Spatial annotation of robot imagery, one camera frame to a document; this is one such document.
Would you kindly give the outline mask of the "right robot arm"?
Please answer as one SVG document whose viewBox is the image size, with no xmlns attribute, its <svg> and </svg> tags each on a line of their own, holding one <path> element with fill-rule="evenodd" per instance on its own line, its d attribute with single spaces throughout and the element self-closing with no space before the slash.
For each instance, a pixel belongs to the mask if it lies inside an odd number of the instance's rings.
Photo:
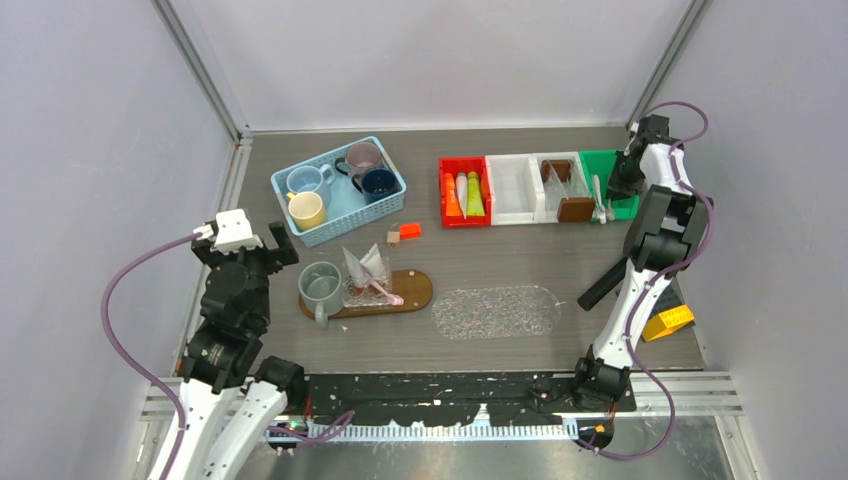
<svg viewBox="0 0 848 480">
<path fill-rule="evenodd" d="M 687 267 L 708 231 L 711 203 L 692 190 L 683 143 L 665 116 L 645 116 L 630 135 L 607 182 L 612 200 L 639 199 L 622 259 L 578 299 L 589 310 L 621 289 L 601 334 L 575 366 L 571 397 L 580 409 L 611 407 L 629 385 L 634 353 L 655 303 L 677 271 Z"/>
</svg>

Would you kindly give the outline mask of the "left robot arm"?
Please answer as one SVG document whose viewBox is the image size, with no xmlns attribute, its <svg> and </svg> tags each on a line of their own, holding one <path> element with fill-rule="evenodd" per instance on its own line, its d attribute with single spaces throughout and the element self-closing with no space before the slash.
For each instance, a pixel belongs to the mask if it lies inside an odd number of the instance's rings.
<svg viewBox="0 0 848 480">
<path fill-rule="evenodd" d="M 210 221 L 192 252 L 210 271 L 200 300 L 202 322 L 186 344 L 176 408 L 152 479 L 233 479 L 277 415 L 307 398 L 302 366 L 270 356 L 245 381 L 270 324 L 270 276 L 299 256 L 281 222 L 269 248 L 246 221 Z"/>
</svg>

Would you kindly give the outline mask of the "clear textured acrylic holder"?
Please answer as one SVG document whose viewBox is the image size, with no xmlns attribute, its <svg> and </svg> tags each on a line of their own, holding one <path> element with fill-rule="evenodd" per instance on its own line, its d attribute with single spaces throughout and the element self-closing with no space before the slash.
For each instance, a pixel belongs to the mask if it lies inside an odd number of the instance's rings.
<svg viewBox="0 0 848 480">
<path fill-rule="evenodd" d="M 373 279 L 388 293 L 393 292 L 392 271 L 388 259 L 383 260 L 384 272 L 373 276 Z M 342 299 L 344 306 L 349 310 L 363 310 L 368 308 L 385 309 L 393 307 L 394 304 L 381 290 L 375 288 L 371 283 L 359 287 L 354 282 L 354 276 L 349 262 L 342 262 Z"/>
</svg>

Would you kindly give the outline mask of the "white toothpaste tube red cap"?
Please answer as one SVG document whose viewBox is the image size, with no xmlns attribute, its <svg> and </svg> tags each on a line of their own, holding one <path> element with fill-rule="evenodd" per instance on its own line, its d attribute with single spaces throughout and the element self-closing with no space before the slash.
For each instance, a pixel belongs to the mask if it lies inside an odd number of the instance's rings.
<svg viewBox="0 0 848 480">
<path fill-rule="evenodd" d="M 360 260 L 347 248 L 342 248 L 345 265 L 355 288 L 363 289 L 369 283 L 369 275 Z"/>
</svg>

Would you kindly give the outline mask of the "grey-green mug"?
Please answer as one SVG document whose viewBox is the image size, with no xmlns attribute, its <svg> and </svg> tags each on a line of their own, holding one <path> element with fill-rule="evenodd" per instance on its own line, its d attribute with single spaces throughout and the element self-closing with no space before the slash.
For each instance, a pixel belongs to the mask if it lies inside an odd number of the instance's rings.
<svg viewBox="0 0 848 480">
<path fill-rule="evenodd" d="M 300 297 L 322 327 L 328 326 L 330 316 L 344 309 L 342 287 L 340 269 L 327 261 L 306 266 L 298 278 Z"/>
</svg>

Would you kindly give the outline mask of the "pink toothbrush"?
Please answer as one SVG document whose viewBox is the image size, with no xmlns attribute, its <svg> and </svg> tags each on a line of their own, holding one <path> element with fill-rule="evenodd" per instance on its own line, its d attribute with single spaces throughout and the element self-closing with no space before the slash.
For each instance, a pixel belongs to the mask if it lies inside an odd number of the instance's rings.
<svg viewBox="0 0 848 480">
<path fill-rule="evenodd" d="M 381 293 L 392 306 L 402 306 L 404 304 L 404 299 L 401 296 L 390 293 L 375 279 L 370 278 L 369 283 L 374 289 Z"/>
</svg>

